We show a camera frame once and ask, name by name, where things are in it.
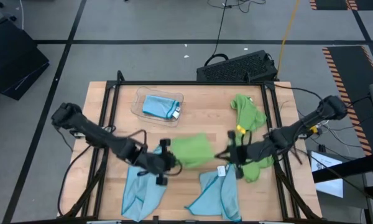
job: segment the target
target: folded blue cloth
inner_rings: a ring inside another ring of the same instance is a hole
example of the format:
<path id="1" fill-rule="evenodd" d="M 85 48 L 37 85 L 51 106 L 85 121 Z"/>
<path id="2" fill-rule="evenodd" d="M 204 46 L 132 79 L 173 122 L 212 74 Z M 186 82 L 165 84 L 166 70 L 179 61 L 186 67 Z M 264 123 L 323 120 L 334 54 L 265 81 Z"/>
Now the folded blue cloth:
<path id="1" fill-rule="evenodd" d="M 177 100 L 147 95 L 142 105 L 142 112 L 163 119 L 171 119 L 178 106 L 180 106 L 180 102 Z"/>
<path id="2" fill-rule="evenodd" d="M 154 153 L 160 153 L 158 146 Z M 122 211 L 124 217 L 139 222 L 151 214 L 158 206 L 166 191 L 166 186 L 156 184 L 156 176 L 148 173 L 138 176 L 143 168 L 129 166 L 127 171 L 126 186 L 123 192 Z"/>
<path id="3" fill-rule="evenodd" d="M 228 165 L 226 175 L 219 177 L 217 171 L 200 174 L 201 195 L 185 207 L 192 215 L 222 215 L 224 220 L 242 220 L 237 202 L 235 168 Z"/>

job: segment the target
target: green cloth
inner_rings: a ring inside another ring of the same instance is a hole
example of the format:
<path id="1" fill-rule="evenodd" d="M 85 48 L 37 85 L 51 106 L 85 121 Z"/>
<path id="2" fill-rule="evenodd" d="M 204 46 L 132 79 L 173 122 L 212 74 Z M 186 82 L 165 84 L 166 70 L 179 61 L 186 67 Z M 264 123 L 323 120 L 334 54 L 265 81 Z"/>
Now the green cloth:
<path id="1" fill-rule="evenodd" d="M 251 162 L 248 165 L 242 166 L 244 178 L 247 183 L 256 181 L 260 176 L 260 169 L 267 168 L 274 164 L 274 158 L 272 156 L 263 158 L 259 162 Z"/>
<path id="2" fill-rule="evenodd" d="M 237 94 L 231 101 L 231 108 L 237 110 L 236 144 L 241 145 L 241 130 L 255 131 L 263 126 L 267 120 L 264 113 L 259 111 L 249 96 Z M 249 132 L 244 136 L 244 142 L 249 139 Z M 260 176 L 260 169 L 267 168 L 274 163 L 272 156 L 266 157 L 259 162 L 251 162 L 242 166 L 244 178 L 247 182 L 254 182 Z"/>
<path id="3" fill-rule="evenodd" d="M 257 109 L 249 96 L 237 94 L 231 101 L 231 108 L 237 110 L 237 125 L 246 131 L 255 131 L 267 120 L 266 115 Z M 236 130 L 236 144 L 241 144 L 241 137 L 242 133 Z"/>
<path id="4" fill-rule="evenodd" d="M 200 166 L 212 159 L 214 153 L 206 134 L 197 134 L 189 138 L 175 138 L 172 140 L 171 150 L 183 167 Z"/>

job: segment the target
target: white paper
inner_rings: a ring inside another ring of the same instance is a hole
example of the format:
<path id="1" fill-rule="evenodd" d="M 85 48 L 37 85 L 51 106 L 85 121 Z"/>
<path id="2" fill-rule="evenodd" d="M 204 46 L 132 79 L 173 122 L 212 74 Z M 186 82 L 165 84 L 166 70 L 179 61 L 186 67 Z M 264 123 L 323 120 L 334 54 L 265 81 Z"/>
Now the white paper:
<path id="1" fill-rule="evenodd" d="M 324 155 L 321 155 L 316 152 L 311 153 L 311 157 L 314 157 L 315 159 L 318 159 L 323 165 L 326 167 L 335 166 L 338 164 L 342 164 L 343 162 L 338 161 L 337 159 L 333 159 Z M 320 169 L 325 169 L 321 164 L 316 162 L 314 159 L 311 159 L 311 171 L 317 171 Z M 336 180 L 329 180 L 321 183 L 315 184 L 316 190 L 334 195 L 337 197 L 343 197 L 343 180 L 342 179 L 336 179 Z"/>
<path id="2" fill-rule="evenodd" d="M 225 177 L 225 166 L 217 166 L 218 176 Z"/>

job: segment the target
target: orange and black hazard tape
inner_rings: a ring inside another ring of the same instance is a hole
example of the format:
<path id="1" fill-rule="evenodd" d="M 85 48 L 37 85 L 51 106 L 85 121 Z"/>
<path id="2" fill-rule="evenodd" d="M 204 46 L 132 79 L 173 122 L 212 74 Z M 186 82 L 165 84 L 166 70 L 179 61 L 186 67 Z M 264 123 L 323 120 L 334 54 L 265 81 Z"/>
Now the orange and black hazard tape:
<path id="1" fill-rule="evenodd" d="M 330 51 L 327 47 L 322 48 L 323 54 L 325 55 L 326 61 L 329 65 L 331 74 L 333 76 L 334 82 L 336 83 L 337 89 L 340 93 L 340 98 L 345 104 L 350 104 L 351 100 L 349 99 L 348 93 L 344 87 L 343 80 L 341 79 L 340 74 L 338 73 L 338 70 L 336 68 L 336 65 L 334 64 L 333 58 L 330 54 Z M 353 105 L 351 105 L 347 109 L 347 113 L 349 118 L 351 119 L 352 124 L 354 125 L 354 129 L 356 132 L 356 136 L 358 137 L 359 142 L 361 143 L 361 147 L 363 151 L 365 152 L 365 155 L 369 156 L 372 154 L 372 149 L 369 145 L 369 142 L 366 139 L 366 135 L 363 132 L 363 129 L 360 125 L 360 122 L 358 120 L 358 117 L 356 116 L 355 110 L 353 108 Z"/>
<path id="2" fill-rule="evenodd" d="M 362 47 L 363 52 L 364 52 L 365 55 L 366 55 L 367 61 L 370 63 L 370 65 L 372 66 L 372 69 L 373 69 L 373 62 L 372 62 L 371 57 L 369 56 L 369 53 L 367 53 L 367 50 L 365 49 L 364 46 L 361 46 L 361 47 Z"/>
<path id="3" fill-rule="evenodd" d="M 310 0 L 310 5 L 311 5 L 311 8 L 312 8 L 313 10 L 316 10 L 316 9 L 317 9 L 317 7 L 316 7 L 316 1 L 315 1 L 315 0 Z"/>
<path id="4" fill-rule="evenodd" d="M 346 0 L 348 10 L 358 10 L 355 0 Z"/>

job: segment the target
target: yellow cable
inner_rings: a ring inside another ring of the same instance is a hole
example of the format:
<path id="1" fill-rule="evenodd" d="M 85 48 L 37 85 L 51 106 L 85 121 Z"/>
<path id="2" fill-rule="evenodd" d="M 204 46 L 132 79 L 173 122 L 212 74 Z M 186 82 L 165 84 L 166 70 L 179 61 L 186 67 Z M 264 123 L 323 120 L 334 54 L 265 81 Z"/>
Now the yellow cable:
<path id="1" fill-rule="evenodd" d="M 290 18 L 289 22 L 288 22 L 288 26 L 287 26 L 287 30 L 286 30 L 286 33 L 283 37 L 283 40 L 282 40 L 282 45 L 280 46 L 280 53 L 279 53 L 279 61 L 278 61 L 278 74 L 277 74 L 277 78 L 279 77 L 279 73 L 280 73 L 280 67 L 281 67 L 281 64 L 282 64 L 282 55 L 283 55 L 283 48 L 285 47 L 285 42 L 286 42 L 286 39 L 287 39 L 287 36 L 288 36 L 288 32 L 290 31 L 290 28 L 292 28 L 292 24 L 293 24 L 293 20 L 294 20 L 294 16 L 297 12 L 297 9 L 298 9 L 298 5 L 300 4 L 300 0 L 296 0 L 296 4 L 294 5 L 294 10 L 292 12 L 292 17 Z"/>

